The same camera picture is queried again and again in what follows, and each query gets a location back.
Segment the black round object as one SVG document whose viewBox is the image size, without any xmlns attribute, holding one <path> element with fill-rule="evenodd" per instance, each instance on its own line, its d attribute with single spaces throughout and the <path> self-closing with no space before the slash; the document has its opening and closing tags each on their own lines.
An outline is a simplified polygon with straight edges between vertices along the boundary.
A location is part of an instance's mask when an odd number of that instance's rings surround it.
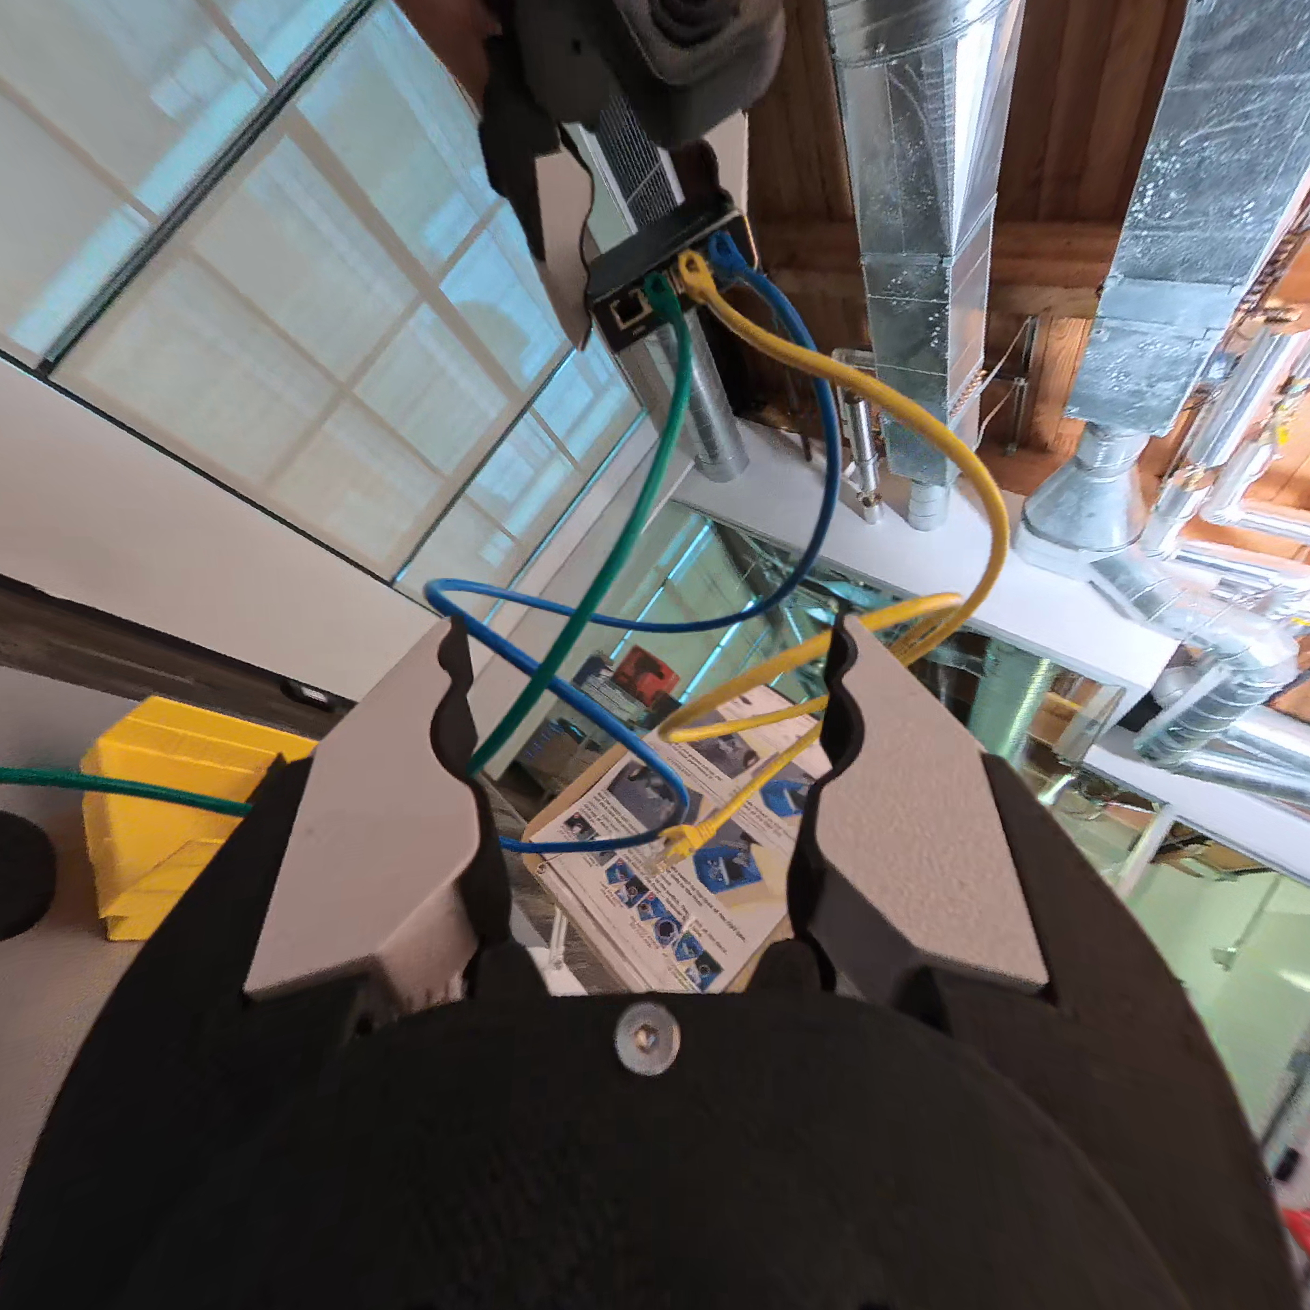
<svg viewBox="0 0 1310 1310">
<path fill-rule="evenodd" d="M 2 812 L 2 941 L 41 924 L 55 902 L 56 852 L 25 816 Z"/>
</svg>

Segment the rectangular silver insulated duct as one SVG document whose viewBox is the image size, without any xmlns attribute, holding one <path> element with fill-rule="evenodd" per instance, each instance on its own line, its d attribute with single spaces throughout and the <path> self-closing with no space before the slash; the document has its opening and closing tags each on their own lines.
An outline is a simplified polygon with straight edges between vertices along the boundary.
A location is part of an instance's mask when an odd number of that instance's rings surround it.
<svg viewBox="0 0 1310 1310">
<path fill-rule="evenodd" d="M 877 378 L 978 448 L 1023 2 L 828 2 Z"/>
</svg>

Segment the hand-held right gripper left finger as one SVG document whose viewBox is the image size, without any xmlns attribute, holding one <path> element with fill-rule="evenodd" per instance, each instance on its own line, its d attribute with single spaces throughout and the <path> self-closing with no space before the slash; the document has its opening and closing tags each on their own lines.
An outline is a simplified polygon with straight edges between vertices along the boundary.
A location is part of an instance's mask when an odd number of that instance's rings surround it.
<svg viewBox="0 0 1310 1310">
<path fill-rule="evenodd" d="M 470 777 L 470 639 L 441 620 L 318 745 L 245 991 L 365 979 L 392 1004 L 471 991 L 512 936 L 493 810 Z"/>
</svg>

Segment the silver pipe with brass valve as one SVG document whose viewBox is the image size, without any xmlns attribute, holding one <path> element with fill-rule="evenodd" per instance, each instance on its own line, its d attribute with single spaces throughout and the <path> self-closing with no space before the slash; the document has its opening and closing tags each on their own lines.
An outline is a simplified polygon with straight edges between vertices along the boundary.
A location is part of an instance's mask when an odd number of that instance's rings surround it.
<svg viewBox="0 0 1310 1310">
<path fill-rule="evenodd" d="M 844 500 L 864 523 L 878 523 L 886 508 L 880 486 L 883 448 L 878 411 L 850 387 L 833 384 L 833 395 L 845 451 Z"/>
</svg>

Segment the white vent grille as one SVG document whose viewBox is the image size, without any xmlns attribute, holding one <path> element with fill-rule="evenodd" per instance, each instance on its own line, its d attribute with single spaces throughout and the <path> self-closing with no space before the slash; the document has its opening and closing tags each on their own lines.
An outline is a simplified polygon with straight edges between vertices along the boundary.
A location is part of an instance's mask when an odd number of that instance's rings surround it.
<svg viewBox="0 0 1310 1310">
<path fill-rule="evenodd" d="M 618 247 L 683 203 L 671 158 L 649 138 L 619 91 L 610 96 L 594 129 L 568 125 L 568 136 L 594 180 L 588 227 L 601 252 Z"/>
</svg>

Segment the printed instruction sheet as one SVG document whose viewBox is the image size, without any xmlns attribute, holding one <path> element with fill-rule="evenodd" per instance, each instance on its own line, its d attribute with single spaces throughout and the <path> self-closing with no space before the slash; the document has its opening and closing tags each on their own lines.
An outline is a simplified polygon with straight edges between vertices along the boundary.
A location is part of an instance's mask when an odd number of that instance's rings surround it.
<svg viewBox="0 0 1310 1310">
<path fill-rule="evenodd" d="M 763 952 L 791 935 L 788 871 L 808 793 L 830 771 L 806 715 L 699 743 L 649 735 L 649 749 L 686 791 L 686 826 L 711 819 L 795 743 L 806 749 L 678 863 L 666 863 L 661 840 L 618 848 L 619 840 L 674 826 L 677 795 L 643 759 L 616 748 L 538 823 L 527 838 L 533 848 L 590 846 L 538 854 L 535 876 L 622 989 L 746 988 Z"/>
</svg>

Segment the silver duct with cone end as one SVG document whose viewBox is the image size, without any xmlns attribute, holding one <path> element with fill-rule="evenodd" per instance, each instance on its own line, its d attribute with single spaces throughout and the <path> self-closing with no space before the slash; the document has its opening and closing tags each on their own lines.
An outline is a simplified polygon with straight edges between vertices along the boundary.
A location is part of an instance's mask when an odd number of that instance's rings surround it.
<svg viewBox="0 0 1310 1310">
<path fill-rule="evenodd" d="M 1307 177 L 1309 4 L 1188 4 L 1065 417 L 1076 451 L 1014 551 L 1082 579 L 1142 537 L 1139 459 L 1174 428 Z"/>
</svg>

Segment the round silver spiral duct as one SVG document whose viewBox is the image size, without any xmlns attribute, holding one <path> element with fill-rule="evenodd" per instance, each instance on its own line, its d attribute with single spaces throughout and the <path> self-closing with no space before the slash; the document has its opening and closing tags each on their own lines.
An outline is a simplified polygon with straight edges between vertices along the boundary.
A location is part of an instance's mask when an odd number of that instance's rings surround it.
<svg viewBox="0 0 1310 1310">
<path fill-rule="evenodd" d="M 682 425 L 680 447 L 703 478 L 725 484 L 744 475 L 749 455 L 703 324 L 700 311 L 686 319 L 693 342 L 693 392 Z M 650 420 L 663 426 L 677 370 L 674 330 L 658 328 L 641 342 L 619 352 L 616 363 Z"/>
</svg>

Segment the yellow plastic bin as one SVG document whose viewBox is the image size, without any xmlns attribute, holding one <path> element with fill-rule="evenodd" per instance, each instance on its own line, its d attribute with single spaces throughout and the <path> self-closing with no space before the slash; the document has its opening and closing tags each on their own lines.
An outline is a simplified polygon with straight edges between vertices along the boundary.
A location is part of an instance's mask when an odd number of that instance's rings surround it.
<svg viewBox="0 0 1310 1310">
<path fill-rule="evenodd" d="M 148 698 L 108 729 L 81 771 L 247 804 L 278 760 L 317 743 L 184 703 Z M 97 913 L 109 941 L 144 941 L 236 832 L 236 816 L 150 799 L 83 796 Z"/>
</svg>

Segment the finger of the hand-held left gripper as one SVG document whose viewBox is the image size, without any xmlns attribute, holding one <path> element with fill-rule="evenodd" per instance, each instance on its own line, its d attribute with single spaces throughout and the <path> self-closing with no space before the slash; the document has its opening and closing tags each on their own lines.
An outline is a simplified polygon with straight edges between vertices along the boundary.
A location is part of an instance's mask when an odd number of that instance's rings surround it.
<svg viewBox="0 0 1310 1310">
<path fill-rule="evenodd" d="M 543 256 L 537 271 L 549 305 L 571 344 L 586 344 L 593 319 L 585 303 L 590 278 L 586 241 L 596 185 L 572 140 L 563 133 L 555 154 L 535 161 Z"/>
<path fill-rule="evenodd" d="M 735 113 L 703 136 L 703 144 L 714 157 L 717 185 L 727 191 L 733 205 L 749 213 L 749 116 Z"/>
</svg>

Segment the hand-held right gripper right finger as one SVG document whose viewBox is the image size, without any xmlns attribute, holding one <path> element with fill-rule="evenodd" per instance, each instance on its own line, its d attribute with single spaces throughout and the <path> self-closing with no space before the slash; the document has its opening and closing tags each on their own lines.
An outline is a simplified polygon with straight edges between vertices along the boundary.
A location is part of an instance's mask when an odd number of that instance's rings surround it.
<svg viewBox="0 0 1310 1310">
<path fill-rule="evenodd" d="M 855 993 L 940 969 L 1050 983 L 976 740 L 852 615 L 834 628 L 822 748 L 789 873 L 791 922 Z"/>
</svg>

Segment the large framed window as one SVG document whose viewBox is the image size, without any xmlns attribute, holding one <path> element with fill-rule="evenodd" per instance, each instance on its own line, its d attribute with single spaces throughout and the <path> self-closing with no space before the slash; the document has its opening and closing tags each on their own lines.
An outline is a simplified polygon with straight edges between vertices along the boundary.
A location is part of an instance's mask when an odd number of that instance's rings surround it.
<svg viewBox="0 0 1310 1310">
<path fill-rule="evenodd" d="M 399 4 L 2 4 L 3 352 L 420 598 L 654 431 Z"/>
</svg>

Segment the silver insulated pipes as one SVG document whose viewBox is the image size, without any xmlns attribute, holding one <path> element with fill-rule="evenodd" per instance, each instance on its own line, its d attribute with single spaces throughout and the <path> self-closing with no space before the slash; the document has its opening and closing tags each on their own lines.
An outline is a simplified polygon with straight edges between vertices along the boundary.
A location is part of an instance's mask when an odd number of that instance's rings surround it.
<svg viewBox="0 0 1310 1310">
<path fill-rule="evenodd" d="M 1143 763 L 1307 809 L 1307 727 L 1268 709 L 1298 676 L 1291 623 L 1307 618 L 1307 575 L 1265 556 L 1187 545 L 1193 520 L 1288 536 L 1298 522 L 1245 497 L 1305 402 L 1307 334 L 1263 330 L 1212 398 L 1159 492 L 1135 547 L 1092 567 L 1125 614 L 1176 642 L 1188 662 L 1164 674 L 1157 713 L 1135 732 Z"/>
</svg>

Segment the red and black box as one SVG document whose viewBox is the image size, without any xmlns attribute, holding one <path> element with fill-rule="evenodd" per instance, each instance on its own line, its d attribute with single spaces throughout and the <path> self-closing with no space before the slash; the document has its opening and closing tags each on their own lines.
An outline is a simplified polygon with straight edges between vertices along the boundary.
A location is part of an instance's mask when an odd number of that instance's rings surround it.
<svg viewBox="0 0 1310 1310">
<path fill-rule="evenodd" d="M 632 646 L 611 674 L 613 685 L 646 710 L 677 699 L 678 673 L 650 654 L 646 648 Z"/>
</svg>

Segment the black ethernet switch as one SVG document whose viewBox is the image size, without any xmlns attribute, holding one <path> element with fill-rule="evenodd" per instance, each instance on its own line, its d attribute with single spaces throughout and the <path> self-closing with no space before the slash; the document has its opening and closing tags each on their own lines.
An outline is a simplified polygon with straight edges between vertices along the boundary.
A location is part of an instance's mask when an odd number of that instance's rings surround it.
<svg viewBox="0 0 1310 1310">
<path fill-rule="evenodd" d="M 650 275 L 669 281 L 682 313 L 693 306 L 678 283 L 677 258 L 682 252 L 710 258 L 710 241 L 719 233 L 727 233 L 747 266 L 760 271 L 749 222 L 724 189 L 680 203 L 591 263 L 583 305 L 610 353 L 619 356 L 663 327 L 644 288 Z"/>
</svg>

